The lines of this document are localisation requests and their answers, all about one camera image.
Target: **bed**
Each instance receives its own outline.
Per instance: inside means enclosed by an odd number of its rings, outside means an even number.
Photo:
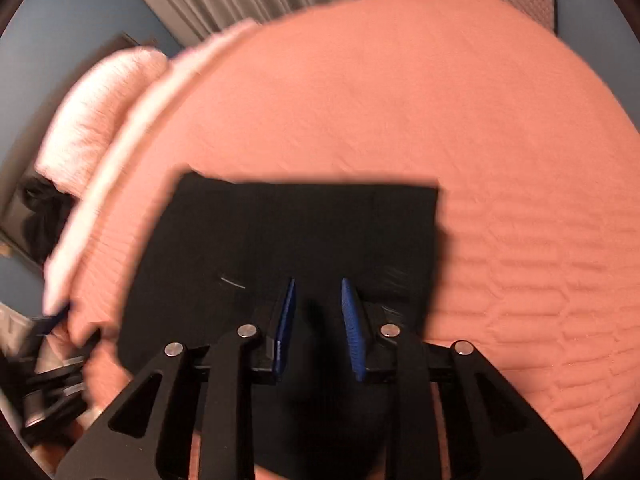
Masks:
[[[117,334],[185,171],[436,180],[447,243],[425,338],[474,341],[587,475],[640,401],[639,152],[585,62],[498,0],[355,0],[241,22],[172,60],[128,110],[45,267],[44,310],[74,302],[60,341]],[[129,380],[116,336],[86,372],[107,405]]]

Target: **pillow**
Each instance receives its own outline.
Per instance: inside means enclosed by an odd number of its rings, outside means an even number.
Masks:
[[[56,112],[36,171],[60,191],[81,198],[129,107],[167,66],[162,52],[143,46],[121,50],[95,65]]]

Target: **mattress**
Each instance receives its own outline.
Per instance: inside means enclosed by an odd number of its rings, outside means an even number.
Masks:
[[[441,272],[425,339],[471,340],[588,474],[640,400],[639,159],[609,89],[498,0],[312,9],[235,44],[154,123],[100,209],[68,330],[76,343],[94,324],[117,330],[184,171],[437,181]],[[126,384],[114,342],[87,380],[98,405]]]

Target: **pink bedsheet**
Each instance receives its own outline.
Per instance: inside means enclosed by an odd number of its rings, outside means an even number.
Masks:
[[[154,124],[95,219],[68,330],[80,343],[93,324],[117,327],[190,168],[230,181],[437,180],[447,245],[426,337],[473,341],[588,474],[640,400],[638,160],[609,89],[498,0],[313,9],[236,43]],[[127,381],[113,350],[88,370],[101,405]]]

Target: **black cloth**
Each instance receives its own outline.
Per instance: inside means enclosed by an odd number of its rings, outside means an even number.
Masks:
[[[277,386],[253,389],[256,462],[292,480],[364,478],[383,445],[388,388],[354,379],[340,280],[420,330],[436,196],[426,187],[229,184],[187,174],[130,289],[120,361],[136,373],[168,342],[212,343],[292,276],[287,370]]]
[[[22,236],[31,258],[43,265],[56,247],[76,199],[59,192],[52,181],[36,176],[20,183],[20,198],[33,211],[22,222]]]

